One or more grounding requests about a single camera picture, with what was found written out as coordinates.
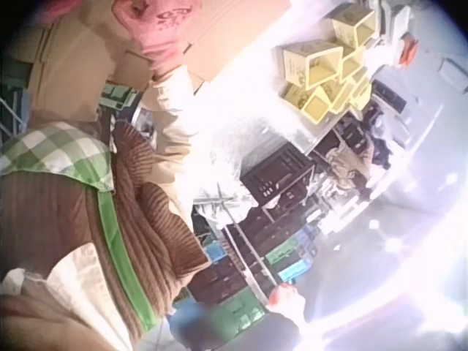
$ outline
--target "white sleeve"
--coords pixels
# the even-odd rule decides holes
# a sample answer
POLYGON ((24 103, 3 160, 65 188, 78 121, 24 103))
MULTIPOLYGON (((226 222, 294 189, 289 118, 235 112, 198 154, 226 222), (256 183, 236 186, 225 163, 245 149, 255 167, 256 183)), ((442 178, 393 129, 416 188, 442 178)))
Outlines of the white sleeve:
POLYGON ((153 111, 156 130, 156 162, 148 182, 160 186, 171 200, 170 210, 192 229, 191 212, 194 171, 191 157, 197 135, 193 88, 186 66, 174 69, 157 82, 151 82, 141 99, 141 106, 153 111))

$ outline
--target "green checkered scarf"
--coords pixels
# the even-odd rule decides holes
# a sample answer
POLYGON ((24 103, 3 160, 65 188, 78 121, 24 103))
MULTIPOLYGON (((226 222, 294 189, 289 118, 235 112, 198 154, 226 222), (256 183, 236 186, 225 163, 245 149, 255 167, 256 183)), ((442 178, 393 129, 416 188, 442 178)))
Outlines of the green checkered scarf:
POLYGON ((101 192, 114 189, 108 147, 64 122, 29 130, 2 147, 0 175, 21 170, 67 176, 101 192))

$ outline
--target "brown knit sweater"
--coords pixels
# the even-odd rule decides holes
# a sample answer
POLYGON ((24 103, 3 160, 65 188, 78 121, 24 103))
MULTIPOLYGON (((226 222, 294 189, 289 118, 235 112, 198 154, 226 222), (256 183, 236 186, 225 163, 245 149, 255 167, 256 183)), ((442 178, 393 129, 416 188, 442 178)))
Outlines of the brown knit sweater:
MULTIPOLYGON (((142 288, 162 315, 209 260, 185 222, 169 211, 162 189, 143 182, 154 163, 150 145, 124 122, 116 123, 113 136, 118 224, 142 288)), ((132 341, 140 338, 142 326, 105 243, 95 189, 59 175, 12 173, 1 178, 1 215, 0 279, 14 268, 46 279, 61 258, 92 242, 132 341)))

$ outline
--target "green strap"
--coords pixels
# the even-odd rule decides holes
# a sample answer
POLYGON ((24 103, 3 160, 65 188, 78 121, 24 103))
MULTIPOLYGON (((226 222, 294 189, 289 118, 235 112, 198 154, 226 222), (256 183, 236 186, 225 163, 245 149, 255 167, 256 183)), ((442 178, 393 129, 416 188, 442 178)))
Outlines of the green strap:
POLYGON ((98 192, 97 199, 101 222, 104 228, 104 237, 118 277, 133 309, 141 321, 143 329, 149 331, 157 324, 157 318, 133 270, 129 255, 125 249, 124 239, 118 227, 112 194, 110 192, 98 192))

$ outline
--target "yellow box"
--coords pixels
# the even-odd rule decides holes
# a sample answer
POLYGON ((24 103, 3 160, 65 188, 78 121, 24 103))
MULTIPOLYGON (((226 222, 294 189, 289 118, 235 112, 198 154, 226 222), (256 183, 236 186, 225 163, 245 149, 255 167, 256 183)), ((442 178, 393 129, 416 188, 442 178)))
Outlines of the yellow box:
POLYGON ((294 84, 288 84, 282 98, 300 110, 314 124, 319 124, 330 109, 330 100, 322 86, 305 90, 294 84))
POLYGON ((340 83, 335 79, 323 83, 322 87, 330 100, 330 112, 340 113, 350 102, 350 97, 354 90, 354 83, 351 82, 351 80, 340 83))
POLYGON ((377 30, 375 12, 359 4, 351 4, 332 20, 336 38, 354 49, 364 46, 377 30))
POLYGON ((356 94, 355 97, 352 97, 351 104, 356 107, 358 110, 362 110, 369 103, 372 93, 372 84, 368 78, 363 81, 364 87, 356 94))
POLYGON ((283 48, 284 75, 306 90, 341 75, 343 47, 325 40, 291 44, 283 48))
POLYGON ((354 75, 364 66, 364 47, 357 49, 351 48, 343 42, 337 41, 336 44, 343 47, 343 59, 341 60, 341 82, 354 75))
POLYGON ((359 69, 354 75, 350 76, 348 80, 354 85, 352 90, 352 97, 359 95, 359 93, 363 90, 365 83, 365 79, 369 80, 367 77, 367 68, 362 67, 359 69))

